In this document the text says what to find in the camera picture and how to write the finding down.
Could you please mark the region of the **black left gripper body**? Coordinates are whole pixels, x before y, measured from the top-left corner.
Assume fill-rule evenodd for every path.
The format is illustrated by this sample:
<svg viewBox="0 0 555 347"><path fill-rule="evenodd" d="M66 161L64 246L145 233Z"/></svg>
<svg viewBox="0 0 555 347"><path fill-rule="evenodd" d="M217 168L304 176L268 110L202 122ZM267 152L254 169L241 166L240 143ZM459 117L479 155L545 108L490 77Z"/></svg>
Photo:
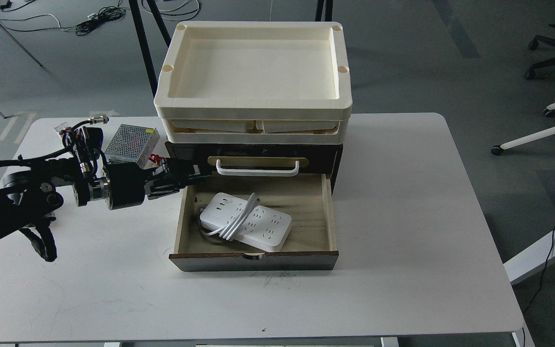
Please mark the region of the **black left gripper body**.
<svg viewBox="0 0 555 347"><path fill-rule="evenodd" d="M139 206L182 189L182 161L165 158L157 168L141 169L134 162L106 164L106 204L110 210Z"/></svg>

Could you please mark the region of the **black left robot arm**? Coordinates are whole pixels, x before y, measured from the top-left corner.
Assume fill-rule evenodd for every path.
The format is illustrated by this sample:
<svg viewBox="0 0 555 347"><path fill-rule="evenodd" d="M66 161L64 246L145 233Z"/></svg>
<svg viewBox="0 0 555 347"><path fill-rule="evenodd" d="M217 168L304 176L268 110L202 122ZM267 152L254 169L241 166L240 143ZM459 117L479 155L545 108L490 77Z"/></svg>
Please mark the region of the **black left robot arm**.
<svg viewBox="0 0 555 347"><path fill-rule="evenodd" d="M24 167L6 177L0 188L0 240L20 231L48 262L57 258L49 225L53 212L64 204L57 187L73 187L77 206L105 200L110 210L139 206L145 199L172 195L200 184L209 169L191 160L163 159L156 168L142 169L133 162L107 162L102 152L103 132L97 123L107 116L91 117L60 133L63 147L37 158L0 160L0 167Z"/></svg>

